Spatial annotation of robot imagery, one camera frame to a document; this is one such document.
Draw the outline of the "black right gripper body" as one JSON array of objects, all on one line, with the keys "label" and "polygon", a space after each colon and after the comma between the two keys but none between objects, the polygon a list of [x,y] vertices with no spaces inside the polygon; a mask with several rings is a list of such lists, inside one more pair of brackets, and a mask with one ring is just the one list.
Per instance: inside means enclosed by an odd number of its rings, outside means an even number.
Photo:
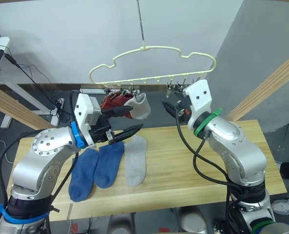
[{"label": "black right gripper body", "polygon": [[191,101],[188,96],[185,96],[185,102],[177,101],[176,110],[178,110],[179,123],[188,124],[191,118]]}]

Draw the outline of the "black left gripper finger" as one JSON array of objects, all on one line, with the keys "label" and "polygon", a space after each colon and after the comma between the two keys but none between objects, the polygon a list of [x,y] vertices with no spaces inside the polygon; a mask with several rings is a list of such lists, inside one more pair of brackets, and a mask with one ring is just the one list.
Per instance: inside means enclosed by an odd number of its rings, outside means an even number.
[{"label": "black left gripper finger", "polygon": [[131,127],[128,127],[126,129],[124,129],[122,132],[120,133],[114,133],[113,131],[110,131],[110,135],[109,135],[109,144],[114,144],[116,142],[119,141],[123,141],[126,140],[130,137],[132,137],[133,135],[135,135],[138,131],[140,131],[143,127],[143,124],[138,124],[138,125],[133,125]]},{"label": "black left gripper finger", "polygon": [[108,110],[101,110],[106,117],[123,117],[125,114],[133,110],[132,106],[117,106]]}]

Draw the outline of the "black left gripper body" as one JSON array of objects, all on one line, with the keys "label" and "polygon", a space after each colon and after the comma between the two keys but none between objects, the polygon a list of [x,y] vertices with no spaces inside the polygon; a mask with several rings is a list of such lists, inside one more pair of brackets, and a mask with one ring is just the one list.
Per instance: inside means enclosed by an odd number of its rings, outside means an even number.
[{"label": "black left gripper body", "polygon": [[91,125],[89,134],[94,143],[108,142],[114,143],[114,133],[111,131],[111,125],[108,118],[105,115],[100,115],[96,124]]}]

